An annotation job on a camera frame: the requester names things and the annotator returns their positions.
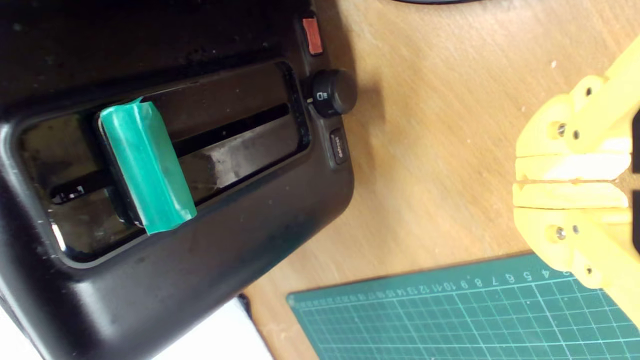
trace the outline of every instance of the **button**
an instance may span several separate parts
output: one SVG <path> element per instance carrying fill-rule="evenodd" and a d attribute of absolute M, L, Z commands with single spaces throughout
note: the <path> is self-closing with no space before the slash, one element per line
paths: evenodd
<path fill-rule="evenodd" d="M 343 128 L 333 130 L 329 134 L 331 140 L 331 148 L 333 149 L 333 158 L 335 163 L 344 164 L 349 159 L 349 150 L 347 149 L 346 136 Z"/>
<path fill-rule="evenodd" d="M 318 28 L 318 20 L 315 17 L 302 19 L 302 26 L 307 34 L 307 44 L 309 45 L 309 54 L 320 55 L 324 52 L 322 48 L 322 40 L 320 39 L 320 29 Z"/>
<path fill-rule="evenodd" d="M 320 70 L 313 79 L 314 108 L 324 118 L 344 115 L 358 100 L 358 87 L 345 70 Z"/>

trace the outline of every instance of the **wooden table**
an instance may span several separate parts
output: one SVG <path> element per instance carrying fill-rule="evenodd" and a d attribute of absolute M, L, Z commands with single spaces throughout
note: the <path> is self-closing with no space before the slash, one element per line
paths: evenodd
<path fill-rule="evenodd" d="M 638 0 L 316 3 L 334 64 L 360 87 L 344 117 L 356 186 L 340 218 L 246 290 L 278 360 L 317 359 L 291 291 L 527 251 L 511 203 L 520 131 L 640 35 Z"/>

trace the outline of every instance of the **black knob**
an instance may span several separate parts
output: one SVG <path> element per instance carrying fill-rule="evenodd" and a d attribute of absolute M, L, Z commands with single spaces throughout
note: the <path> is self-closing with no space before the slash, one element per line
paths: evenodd
<path fill-rule="evenodd" d="M 345 70 L 321 70 L 313 80 L 314 107 L 322 117 L 348 113 L 356 105 L 358 87 Z"/>

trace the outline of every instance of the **yellow plastic bracket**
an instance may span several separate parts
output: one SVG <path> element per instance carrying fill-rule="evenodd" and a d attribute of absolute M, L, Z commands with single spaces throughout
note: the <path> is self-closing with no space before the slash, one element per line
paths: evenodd
<path fill-rule="evenodd" d="M 631 164 L 640 109 L 640 37 L 604 76 L 549 100 L 516 143 L 514 219 L 531 249 L 640 325 L 640 254 L 627 196 L 609 181 Z"/>

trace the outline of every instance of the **orange button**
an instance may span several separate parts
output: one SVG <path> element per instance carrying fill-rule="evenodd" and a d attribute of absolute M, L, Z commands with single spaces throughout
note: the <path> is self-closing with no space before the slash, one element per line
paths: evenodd
<path fill-rule="evenodd" d="M 320 39 L 320 29 L 318 29 L 318 20 L 315 17 L 302 19 L 302 26 L 305 27 L 305 33 L 307 34 L 309 53 L 311 55 L 322 54 L 323 48 L 322 40 Z"/>

